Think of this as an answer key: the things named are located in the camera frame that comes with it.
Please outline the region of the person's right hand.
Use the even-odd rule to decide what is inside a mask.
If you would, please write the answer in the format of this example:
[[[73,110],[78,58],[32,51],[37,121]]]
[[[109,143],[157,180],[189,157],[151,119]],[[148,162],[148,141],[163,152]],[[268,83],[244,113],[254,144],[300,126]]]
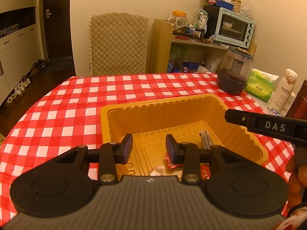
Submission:
[[[302,202],[302,190],[306,187],[306,165],[297,168],[295,156],[292,156],[287,163],[286,171],[291,173],[288,181],[289,197],[286,211]]]

